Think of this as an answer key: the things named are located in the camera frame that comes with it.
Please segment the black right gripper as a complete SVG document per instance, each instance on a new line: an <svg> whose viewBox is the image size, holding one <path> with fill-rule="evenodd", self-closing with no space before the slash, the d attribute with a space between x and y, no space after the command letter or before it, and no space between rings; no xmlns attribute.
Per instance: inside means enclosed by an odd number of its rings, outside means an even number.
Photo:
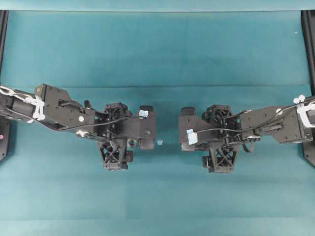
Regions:
<svg viewBox="0 0 315 236"><path fill-rule="evenodd" d="M183 107L178 119L182 151L208 151L202 165L210 173L231 173L241 140L238 118L227 105L213 105L199 117L194 107Z"/></svg>

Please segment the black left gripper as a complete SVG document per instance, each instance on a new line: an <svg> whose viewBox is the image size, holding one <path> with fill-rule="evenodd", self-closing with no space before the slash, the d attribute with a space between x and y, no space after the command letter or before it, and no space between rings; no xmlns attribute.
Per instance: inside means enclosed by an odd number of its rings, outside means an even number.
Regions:
<svg viewBox="0 0 315 236"><path fill-rule="evenodd" d="M133 114L123 103L105 106L104 114L98 115L95 139L105 169L127 170L133 161L133 151L127 146L128 139L138 141L142 150L154 149L156 138L156 115L153 106L142 105Z"/></svg>

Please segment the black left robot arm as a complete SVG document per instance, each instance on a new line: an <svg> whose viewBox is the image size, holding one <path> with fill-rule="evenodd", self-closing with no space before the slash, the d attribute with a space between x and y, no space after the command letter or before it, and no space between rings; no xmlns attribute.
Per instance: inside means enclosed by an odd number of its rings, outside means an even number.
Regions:
<svg viewBox="0 0 315 236"><path fill-rule="evenodd" d="M110 103L98 111L86 100L72 100L66 90L41 84L34 93L0 87L0 116L25 123L38 122L56 131L70 132L97 143L109 171L126 170L132 148L151 150L156 138L156 115L143 105L133 114L123 103Z"/></svg>

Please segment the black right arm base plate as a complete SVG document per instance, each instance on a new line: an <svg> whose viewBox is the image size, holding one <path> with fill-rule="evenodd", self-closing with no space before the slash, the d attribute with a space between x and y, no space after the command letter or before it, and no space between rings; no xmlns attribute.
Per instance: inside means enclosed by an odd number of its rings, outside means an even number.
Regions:
<svg viewBox="0 0 315 236"><path fill-rule="evenodd" d="M315 168L315 142L299 144L299 156L303 161Z"/></svg>

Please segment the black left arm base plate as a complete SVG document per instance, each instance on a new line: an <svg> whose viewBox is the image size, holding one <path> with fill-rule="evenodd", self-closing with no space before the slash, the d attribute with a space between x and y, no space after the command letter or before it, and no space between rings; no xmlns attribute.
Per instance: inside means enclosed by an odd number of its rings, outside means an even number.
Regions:
<svg viewBox="0 0 315 236"><path fill-rule="evenodd" d="M8 154L9 140L11 134L11 122L4 118L0 118L0 161L3 161Z"/></svg>

